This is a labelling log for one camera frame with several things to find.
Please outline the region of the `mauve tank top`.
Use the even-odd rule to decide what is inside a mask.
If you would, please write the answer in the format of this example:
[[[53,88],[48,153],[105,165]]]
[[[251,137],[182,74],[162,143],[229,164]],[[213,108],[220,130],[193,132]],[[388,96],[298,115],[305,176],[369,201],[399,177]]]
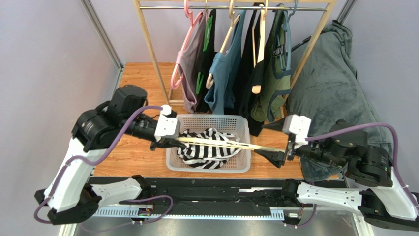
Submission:
[[[202,51],[203,38],[206,27],[206,13],[203,12],[201,20],[195,26],[186,50],[178,52],[177,61],[180,64],[178,71],[182,75],[181,81],[184,109],[190,113],[195,112],[197,104],[196,83],[198,55]]]

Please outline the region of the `black white striped tank top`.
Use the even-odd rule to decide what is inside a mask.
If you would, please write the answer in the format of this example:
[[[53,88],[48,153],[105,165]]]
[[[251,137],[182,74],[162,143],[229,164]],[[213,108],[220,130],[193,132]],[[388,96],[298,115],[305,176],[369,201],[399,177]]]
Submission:
[[[202,138],[208,140],[240,141],[240,138],[231,134],[209,128],[201,133],[183,131],[181,137]],[[219,169],[226,164],[233,156],[240,152],[237,148],[214,147],[204,145],[187,144],[186,148],[178,148],[177,155],[183,163],[195,169]]]

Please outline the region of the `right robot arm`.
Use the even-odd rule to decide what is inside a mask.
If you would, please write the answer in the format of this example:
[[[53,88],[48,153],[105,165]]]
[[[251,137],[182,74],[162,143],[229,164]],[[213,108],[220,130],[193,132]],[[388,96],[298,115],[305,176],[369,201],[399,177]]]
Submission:
[[[379,228],[416,232],[419,229],[419,195],[410,192],[396,167],[396,155],[367,141],[366,128],[377,123],[351,125],[340,119],[324,135],[309,137],[311,119],[289,115],[266,128],[288,135],[285,150],[259,147],[255,152],[276,167],[301,157],[333,167],[346,168],[345,176],[364,190],[315,186],[288,179],[281,198],[289,203],[339,208],[362,216]]]

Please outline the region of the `cream plastic hanger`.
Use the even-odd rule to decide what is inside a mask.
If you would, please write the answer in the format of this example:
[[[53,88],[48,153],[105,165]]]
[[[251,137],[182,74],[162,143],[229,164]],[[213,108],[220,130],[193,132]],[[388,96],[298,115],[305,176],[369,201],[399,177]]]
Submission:
[[[240,143],[236,141],[223,141],[223,140],[208,140],[202,138],[187,138],[187,137],[178,137],[176,138],[177,141],[184,143],[184,144],[191,144],[191,145],[204,145],[204,146],[214,146],[214,147],[225,147],[225,148],[237,148],[237,149],[248,149],[248,150],[263,150],[263,151],[271,151],[271,152],[283,152],[285,150],[273,147],[266,147],[248,143]]]

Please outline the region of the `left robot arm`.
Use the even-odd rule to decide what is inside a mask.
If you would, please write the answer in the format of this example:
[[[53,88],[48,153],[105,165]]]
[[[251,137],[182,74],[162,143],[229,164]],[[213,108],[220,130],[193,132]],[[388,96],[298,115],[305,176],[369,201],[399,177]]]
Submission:
[[[177,113],[168,105],[149,105],[143,88],[117,88],[109,101],[77,119],[57,175],[48,188],[34,195],[39,208],[49,208],[47,219],[41,219],[36,209],[35,220],[52,225],[82,223],[102,207],[145,201],[150,185],[141,175],[104,185],[89,184],[89,178],[123,135],[149,141],[151,150],[184,148],[178,140],[179,129]]]

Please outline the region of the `pink plastic hanger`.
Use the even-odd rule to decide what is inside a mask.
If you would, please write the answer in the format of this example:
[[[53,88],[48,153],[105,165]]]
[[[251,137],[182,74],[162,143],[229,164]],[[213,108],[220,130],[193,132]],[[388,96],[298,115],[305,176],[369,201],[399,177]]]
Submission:
[[[183,1],[183,9],[184,9],[184,13],[187,19],[189,19],[189,29],[188,32],[186,34],[186,37],[183,41],[182,47],[180,49],[180,52],[184,52],[186,50],[186,47],[188,45],[188,42],[190,40],[190,37],[192,35],[192,32],[195,28],[195,26],[197,25],[197,23],[201,20],[202,16],[203,16],[203,12],[200,11],[195,17],[193,16],[193,12],[189,9],[189,1],[188,0],[184,0]],[[176,90],[183,77],[182,75],[178,74],[180,68],[180,64],[178,61],[175,62],[175,66],[174,66],[174,70],[171,76],[171,80],[170,80],[170,86],[171,89]]]

